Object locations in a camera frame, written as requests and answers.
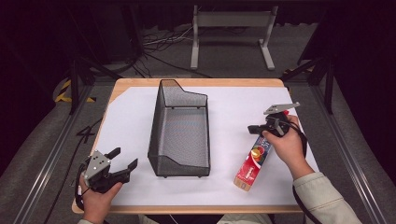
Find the finger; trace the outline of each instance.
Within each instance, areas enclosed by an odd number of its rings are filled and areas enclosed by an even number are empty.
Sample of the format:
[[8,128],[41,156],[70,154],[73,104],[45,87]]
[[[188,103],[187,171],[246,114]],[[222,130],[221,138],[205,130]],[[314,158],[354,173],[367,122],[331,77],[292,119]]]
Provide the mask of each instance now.
[[120,189],[122,188],[122,183],[117,183],[117,184],[115,184],[110,190],[108,190],[106,193],[105,193],[105,195],[110,199],[110,200],[112,200],[116,195],[117,195],[117,193],[120,191]]
[[275,135],[268,131],[262,131],[262,135],[269,141],[272,142],[273,140],[277,139]]
[[81,192],[84,192],[85,190],[88,189],[87,185],[85,184],[84,176],[83,176],[83,175],[81,175],[81,176],[79,177],[79,185],[81,186]]
[[289,120],[289,122],[292,122],[292,123],[295,123],[296,125],[299,125],[298,118],[296,116],[288,115],[288,120]]

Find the metal rail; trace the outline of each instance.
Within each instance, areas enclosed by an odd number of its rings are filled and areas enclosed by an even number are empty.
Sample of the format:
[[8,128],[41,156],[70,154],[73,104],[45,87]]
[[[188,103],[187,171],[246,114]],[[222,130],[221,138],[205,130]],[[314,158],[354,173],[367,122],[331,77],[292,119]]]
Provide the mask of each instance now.
[[338,126],[337,121],[335,120],[333,115],[329,115],[327,112],[326,106],[323,104],[323,93],[319,89],[319,86],[311,86],[310,87],[313,95],[315,96],[318,104],[320,105],[320,109],[322,113],[325,115],[326,121],[334,133],[334,136],[337,140],[338,146],[340,148],[340,154],[346,165],[346,168],[349,171],[350,176],[352,177],[352,181],[355,184],[356,189],[358,190],[359,195],[361,196],[361,200],[363,201],[364,206],[370,216],[370,219],[373,223],[378,224],[386,224],[388,223],[382,212],[379,208],[373,193],[371,192],[370,185],[367,181],[367,178],[359,166],[359,163],[355,159],[355,157],[351,154],[349,147],[344,139],[344,136]]
[[[92,86],[84,86],[79,101],[84,102],[84,100],[89,97],[91,90]],[[76,122],[82,106],[83,104],[79,104],[73,115],[70,115],[67,118],[62,128],[62,131],[55,142],[55,145],[53,146],[49,156],[47,157],[46,162],[43,165],[43,168],[38,173],[38,176],[35,179],[35,183],[33,184],[29,195],[26,197],[26,200],[23,203],[20,212],[15,217],[15,220],[13,222],[14,224],[27,223],[30,215],[32,215],[33,211],[35,210],[35,206],[37,205],[37,202],[40,199],[44,188],[47,186],[47,183],[50,180],[50,176],[52,175],[56,163],[58,162],[62,152],[64,151],[65,141],[69,136],[70,130],[72,129],[74,123]]]

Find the mesh basket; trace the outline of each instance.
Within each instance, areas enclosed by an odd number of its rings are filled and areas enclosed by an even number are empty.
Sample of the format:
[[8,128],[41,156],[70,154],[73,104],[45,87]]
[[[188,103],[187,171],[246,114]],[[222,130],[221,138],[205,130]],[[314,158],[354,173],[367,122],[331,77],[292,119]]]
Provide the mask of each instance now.
[[161,80],[148,159],[156,176],[209,175],[206,95],[183,91],[173,79]]

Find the human hand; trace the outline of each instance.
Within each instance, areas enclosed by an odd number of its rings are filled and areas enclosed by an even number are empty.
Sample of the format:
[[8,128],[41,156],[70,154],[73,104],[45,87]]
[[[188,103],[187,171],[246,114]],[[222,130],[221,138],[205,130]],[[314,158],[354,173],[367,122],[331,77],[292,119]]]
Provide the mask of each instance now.
[[82,201],[84,202],[84,216],[82,218],[95,224],[103,223],[110,209],[111,201],[120,191],[122,183],[115,184],[104,194],[88,189],[83,176],[79,178],[79,185],[81,186],[81,192],[85,192],[82,195]]
[[[297,117],[287,117],[289,122],[299,125]],[[293,179],[314,173],[305,160],[300,135],[294,129],[290,128],[283,137],[276,137],[267,131],[262,132],[262,135],[274,146],[278,157],[289,167]]]

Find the white sleeve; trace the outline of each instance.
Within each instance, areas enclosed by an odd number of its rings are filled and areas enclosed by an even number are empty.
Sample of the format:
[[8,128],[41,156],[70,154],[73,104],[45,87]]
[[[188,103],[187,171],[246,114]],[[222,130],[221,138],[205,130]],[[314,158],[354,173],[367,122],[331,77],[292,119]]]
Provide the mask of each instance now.
[[293,183],[306,209],[321,223],[361,223],[344,197],[323,173],[313,173]]

